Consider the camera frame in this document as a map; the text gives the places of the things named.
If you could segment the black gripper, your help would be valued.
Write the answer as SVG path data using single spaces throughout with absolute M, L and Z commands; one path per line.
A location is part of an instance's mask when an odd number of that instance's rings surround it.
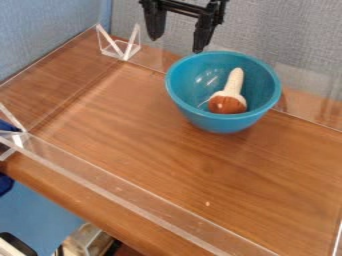
M 196 18 L 192 52 L 200 53 L 209 43 L 216 26 L 224 20 L 228 1 L 209 0 L 204 6 L 198 6 L 180 0 L 140 0 L 149 39 L 154 41 L 161 37 L 168 12 Z

